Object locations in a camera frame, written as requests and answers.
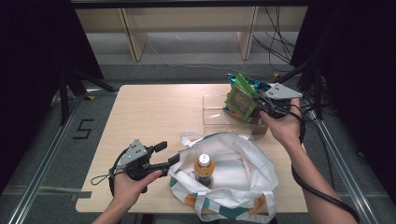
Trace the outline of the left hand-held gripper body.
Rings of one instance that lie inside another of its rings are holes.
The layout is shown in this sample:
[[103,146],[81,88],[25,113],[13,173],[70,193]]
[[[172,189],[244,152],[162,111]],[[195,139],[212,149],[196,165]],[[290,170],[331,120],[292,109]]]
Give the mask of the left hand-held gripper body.
[[125,169],[133,180],[141,180],[148,175],[149,159],[153,151],[154,147],[145,147],[139,139],[135,139],[122,153],[117,168]]

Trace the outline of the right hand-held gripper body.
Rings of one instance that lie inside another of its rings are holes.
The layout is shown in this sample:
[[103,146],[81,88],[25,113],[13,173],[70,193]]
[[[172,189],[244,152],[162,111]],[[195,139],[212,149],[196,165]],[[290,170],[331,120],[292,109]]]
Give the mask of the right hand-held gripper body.
[[290,112],[290,101],[302,97],[300,92],[276,83],[262,94],[262,110],[273,119],[281,119]]

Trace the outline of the brown box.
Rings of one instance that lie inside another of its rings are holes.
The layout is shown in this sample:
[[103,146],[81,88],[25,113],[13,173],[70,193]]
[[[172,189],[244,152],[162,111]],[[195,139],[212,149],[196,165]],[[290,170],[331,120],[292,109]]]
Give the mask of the brown box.
[[262,120],[259,108],[256,108],[251,114],[250,129],[253,135],[262,135],[267,133],[268,125]]

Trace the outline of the clear plastic bin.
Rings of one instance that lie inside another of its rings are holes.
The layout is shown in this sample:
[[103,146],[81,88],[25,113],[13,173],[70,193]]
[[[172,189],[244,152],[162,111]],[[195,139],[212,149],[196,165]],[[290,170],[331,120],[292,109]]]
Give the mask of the clear plastic bin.
[[251,121],[245,121],[225,104],[225,95],[204,95],[202,123],[204,133],[237,133],[252,135]]

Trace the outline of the white tote bag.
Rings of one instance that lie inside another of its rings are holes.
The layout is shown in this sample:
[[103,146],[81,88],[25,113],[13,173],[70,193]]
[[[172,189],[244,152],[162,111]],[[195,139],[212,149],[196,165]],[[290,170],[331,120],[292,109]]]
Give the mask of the white tote bag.
[[[169,170],[169,186],[198,218],[268,223],[275,217],[276,169],[250,136],[213,133],[194,141],[188,136],[188,132],[180,136],[185,148]],[[202,154],[215,164],[210,188],[195,179],[194,164]]]

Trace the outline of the person's left hand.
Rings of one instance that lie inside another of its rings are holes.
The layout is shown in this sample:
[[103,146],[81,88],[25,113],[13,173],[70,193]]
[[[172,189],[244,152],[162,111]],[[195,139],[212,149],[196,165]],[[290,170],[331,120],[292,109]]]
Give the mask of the person's left hand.
[[161,175],[161,171],[155,171],[142,180],[135,181],[125,171],[117,171],[114,179],[113,201],[116,205],[131,208],[137,202],[143,189]]

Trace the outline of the person's right hand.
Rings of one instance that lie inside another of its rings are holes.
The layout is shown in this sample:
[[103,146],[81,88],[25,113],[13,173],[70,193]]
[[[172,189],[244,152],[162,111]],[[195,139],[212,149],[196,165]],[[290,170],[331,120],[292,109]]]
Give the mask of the person's right hand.
[[293,148],[302,146],[300,141],[300,100],[293,98],[290,102],[290,113],[282,119],[273,119],[263,111],[260,113],[262,120],[269,126],[273,137],[286,150],[292,150]]

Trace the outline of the orange drink bottle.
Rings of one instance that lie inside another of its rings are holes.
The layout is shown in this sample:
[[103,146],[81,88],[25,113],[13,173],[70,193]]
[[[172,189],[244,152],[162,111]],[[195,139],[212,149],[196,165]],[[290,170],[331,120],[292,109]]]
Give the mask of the orange drink bottle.
[[211,188],[215,163],[207,154],[201,154],[194,164],[195,179],[202,185]]

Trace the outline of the black metal stand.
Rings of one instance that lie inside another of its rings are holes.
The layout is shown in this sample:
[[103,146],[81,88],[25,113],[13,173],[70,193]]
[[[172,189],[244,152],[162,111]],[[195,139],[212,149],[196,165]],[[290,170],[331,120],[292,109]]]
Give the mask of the black metal stand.
[[318,67],[318,64],[312,62],[311,60],[307,60],[306,62],[300,64],[295,67],[293,70],[288,72],[286,75],[283,75],[277,82],[284,83],[287,80],[295,77],[296,75],[301,74],[300,80],[297,84],[299,91],[305,92],[309,90],[313,90],[314,92],[314,110],[319,119],[322,119],[321,113],[321,70]]
[[88,80],[92,84],[110,92],[118,91],[117,88],[106,84],[103,80],[92,77],[87,73],[72,67],[67,67],[59,75],[59,93],[61,97],[61,124],[64,125],[69,118],[69,104],[67,90],[71,90],[75,96],[83,96],[87,90],[82,81]]

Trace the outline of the black curtain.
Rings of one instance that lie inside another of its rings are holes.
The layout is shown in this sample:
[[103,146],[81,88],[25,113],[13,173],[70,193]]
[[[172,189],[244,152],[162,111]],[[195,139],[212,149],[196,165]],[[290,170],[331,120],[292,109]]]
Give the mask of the black curtain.
[[70,0],[0,0],[0,193],[69,67],[103,77]]
[[291,64],[323,41],[318,67],[341,120],[396,204],[396,0],[312,0]]

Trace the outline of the light wooden desk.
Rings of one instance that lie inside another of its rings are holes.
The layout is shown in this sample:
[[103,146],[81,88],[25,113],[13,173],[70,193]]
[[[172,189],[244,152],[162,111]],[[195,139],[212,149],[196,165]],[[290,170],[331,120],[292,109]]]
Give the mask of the light wooden desk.
[[138,7],[79,9],[79,21],[87,33],[124,33],[132,60],[141,60],[151,33],[232,32],[236,34],[241,58],[249,58],[253,35],[298,32],[308,6],[265,7]]

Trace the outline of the metal floor rail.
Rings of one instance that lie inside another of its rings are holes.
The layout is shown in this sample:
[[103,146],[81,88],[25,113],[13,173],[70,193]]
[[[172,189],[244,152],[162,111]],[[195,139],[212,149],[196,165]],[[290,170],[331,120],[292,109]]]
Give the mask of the metal floor rail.
[[65,136],[70,129],[70,125],[73,122],[74,116],[78,107],[82,103],[85,95],[75,96],[73,100],[66,98],[63,103],[69,103],[70,108],[67,110],[69,115],[64,119],[63,123],[57,129],[53,136],[50,145],[46,149],[46,152],[35,169],[33,177],[29,180],[26,186],[7,186],[6,193],[10,195],[18,195],[20,198],[18,203],[14,206],[14,210],[9,216],[6,224],[23,224],[27,214],[32,207],[32,204],[36,198],[39,189],[47,176],[51,165],[53,164],[62,143],[64,142]]
[[369,201],[364,196],[363,191],[358,185],[358,182],[347,166],[347,163],[342,157],[342,154],[338,146],[335,144],[335,141],[333,140],[324,121],[317,116],[315,111],[309,112],[309,116],[313,120],[314,124],[318,127],[318,132],[324,139],[330,157],[332,158],[332,162],[334,163],[335,168],[340,175],[343,184],[357,209],[358,214],[360,215],[361,224],[379,224],[378,219],[376,218],[374,211],[369,204]]

